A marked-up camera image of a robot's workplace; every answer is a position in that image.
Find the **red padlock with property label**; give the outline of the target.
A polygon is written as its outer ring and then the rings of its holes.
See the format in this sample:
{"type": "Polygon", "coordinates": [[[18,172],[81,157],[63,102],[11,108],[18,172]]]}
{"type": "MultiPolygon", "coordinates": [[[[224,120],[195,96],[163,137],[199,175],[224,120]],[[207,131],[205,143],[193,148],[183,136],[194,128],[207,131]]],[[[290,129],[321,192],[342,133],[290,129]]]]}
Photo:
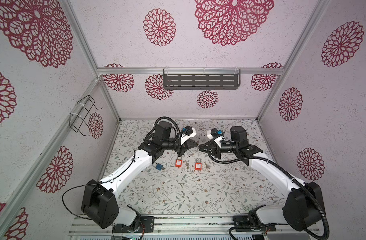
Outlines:
{"type": "Polygon", "coordinates": [[[196,171],[201,171],[202,170],[202,160],[200,158],[196,159],[195,170],[196,171]]]}

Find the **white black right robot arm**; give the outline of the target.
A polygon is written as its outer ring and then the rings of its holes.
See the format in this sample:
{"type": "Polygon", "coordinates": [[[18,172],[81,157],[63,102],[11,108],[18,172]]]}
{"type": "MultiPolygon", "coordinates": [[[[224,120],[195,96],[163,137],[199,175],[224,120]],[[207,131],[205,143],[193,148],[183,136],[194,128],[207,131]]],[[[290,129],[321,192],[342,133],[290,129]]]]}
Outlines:
{"type": "Polygon", "coordinates": [[[224,132],[209,130],[209,141],[199,145],[199,150],[218,164],[243,162],[276,186],[286,202],[283,206],[262,205],[251,210],[247,216],[236,216],[229,233],[269,231],[279,225],[288,225],[316,240],[328,239],[330,226],[320,186],[294,177],[270,160],[259,147],[250,144],[243,127],[231,127],[230,131],[230,140],[225,140],[224,132]]]}

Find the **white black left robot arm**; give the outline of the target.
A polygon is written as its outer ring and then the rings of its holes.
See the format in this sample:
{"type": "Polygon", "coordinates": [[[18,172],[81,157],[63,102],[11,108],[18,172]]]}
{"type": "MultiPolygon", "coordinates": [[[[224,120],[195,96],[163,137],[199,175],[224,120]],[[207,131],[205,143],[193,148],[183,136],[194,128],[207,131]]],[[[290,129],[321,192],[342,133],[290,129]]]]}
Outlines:
{"type": "Polygon", "coordinates": [[[193,140],[197,131],[186,126],[182,129],[169,117],[158,118],[133,155],[117,170],[99,181],[83,185],[81,210],[84,216],[74,217],[93,221],[101,229],[114,225],[125,226],[130,232],[141,227],[141,214],[132,207],[120,206],[119,196],[126,186],[143,170],[151,166],[165,151],[174,151],[181,157],[198,146],[193,140]]]}

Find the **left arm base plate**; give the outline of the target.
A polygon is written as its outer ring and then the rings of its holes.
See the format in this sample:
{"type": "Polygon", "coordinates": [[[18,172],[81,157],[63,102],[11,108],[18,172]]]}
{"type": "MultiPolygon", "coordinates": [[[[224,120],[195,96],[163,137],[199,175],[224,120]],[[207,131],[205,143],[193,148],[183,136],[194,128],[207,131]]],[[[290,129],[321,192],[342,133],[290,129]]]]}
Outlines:
{"type": "Polygon", "coordinates": [[[114,224],[114,233],[152,233],[155,226],[154,216],[141,216],[135,219],[135,222],[130,226],[123,224],[114,224]]]}

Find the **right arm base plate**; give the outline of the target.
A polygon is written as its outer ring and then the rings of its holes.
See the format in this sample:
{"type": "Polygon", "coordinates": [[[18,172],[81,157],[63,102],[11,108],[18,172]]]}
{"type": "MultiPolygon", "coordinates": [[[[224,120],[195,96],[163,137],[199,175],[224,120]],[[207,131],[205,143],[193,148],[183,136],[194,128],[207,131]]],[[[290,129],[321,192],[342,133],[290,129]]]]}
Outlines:
{"type": "Polygon", "coordinates": [[[277,224],[263,224],[251,215],[236,215],[232,217],[236,232],[267,232],[276,230],[277,224]]]}

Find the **red padlock with warning label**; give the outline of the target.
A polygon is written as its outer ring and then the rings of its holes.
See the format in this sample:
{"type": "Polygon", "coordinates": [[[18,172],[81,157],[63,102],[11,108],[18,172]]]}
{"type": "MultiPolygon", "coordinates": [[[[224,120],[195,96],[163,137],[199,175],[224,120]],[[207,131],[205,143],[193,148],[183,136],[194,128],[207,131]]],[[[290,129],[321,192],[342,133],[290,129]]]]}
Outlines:
{"type": "Polygon", "coordinates": [[[183,160],[182,160],[182,157],[181,156],[178,156],[177,159],[176,159],[176,162],[175,162],[175,166],[177,168],[181,168],[183,165],[183,160]]]}

